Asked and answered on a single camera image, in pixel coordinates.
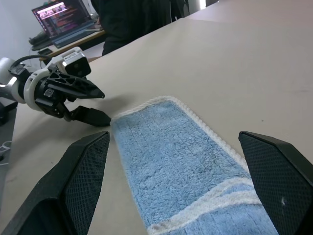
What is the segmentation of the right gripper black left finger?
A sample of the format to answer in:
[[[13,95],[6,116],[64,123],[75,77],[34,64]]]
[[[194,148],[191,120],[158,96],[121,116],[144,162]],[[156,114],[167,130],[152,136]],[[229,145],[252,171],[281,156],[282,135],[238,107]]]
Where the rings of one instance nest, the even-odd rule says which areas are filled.
[[[100,196],[109,132],[72,143],[32,189],[4,235],[86,235]]]

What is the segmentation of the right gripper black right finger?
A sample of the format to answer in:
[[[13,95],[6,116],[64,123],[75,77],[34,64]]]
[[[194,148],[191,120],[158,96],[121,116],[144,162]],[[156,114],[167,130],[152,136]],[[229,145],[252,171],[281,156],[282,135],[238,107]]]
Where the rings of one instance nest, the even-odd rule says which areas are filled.
[[[239,133],[256,193],[280,235],[313,233],[313,165],[290,143]]]

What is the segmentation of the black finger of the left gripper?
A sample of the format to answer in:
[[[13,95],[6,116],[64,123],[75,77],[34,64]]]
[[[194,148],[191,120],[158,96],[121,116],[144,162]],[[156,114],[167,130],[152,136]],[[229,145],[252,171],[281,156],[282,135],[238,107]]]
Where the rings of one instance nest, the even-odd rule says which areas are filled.
[[[111,118],[104,112],[94,109],[78,106],[76,109],[64,112],[66,121],[79,121],[94,127],[110,126]]]
[[[49,66],[47,87],[66,97],[78,99],[104,98],[105,94],[86,77],[77,77],[61,72],[56,66]]]

